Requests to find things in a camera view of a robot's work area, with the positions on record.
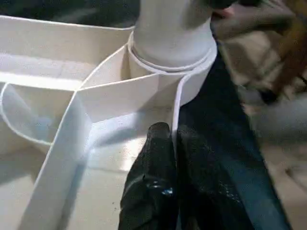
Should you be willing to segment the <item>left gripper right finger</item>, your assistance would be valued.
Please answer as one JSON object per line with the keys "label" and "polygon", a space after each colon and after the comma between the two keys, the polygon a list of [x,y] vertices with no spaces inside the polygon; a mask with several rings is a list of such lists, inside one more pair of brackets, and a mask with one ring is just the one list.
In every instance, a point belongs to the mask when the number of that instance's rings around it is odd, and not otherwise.
{"label": "left gripper right finger", "polygon": [[252,230],[243,201],[225,168],[196,130],[177,133],[180,221],[183,230]]}

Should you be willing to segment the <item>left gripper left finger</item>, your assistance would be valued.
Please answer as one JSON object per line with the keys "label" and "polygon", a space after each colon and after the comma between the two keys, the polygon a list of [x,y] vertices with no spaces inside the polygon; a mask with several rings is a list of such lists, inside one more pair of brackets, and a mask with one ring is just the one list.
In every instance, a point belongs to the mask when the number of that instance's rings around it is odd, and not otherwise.
{"label": "left gripper left finger", "polygon": [[151,125],[145,144],[128,172],[120,230],[174,230],[177,225],[177,169],[169,125]]}

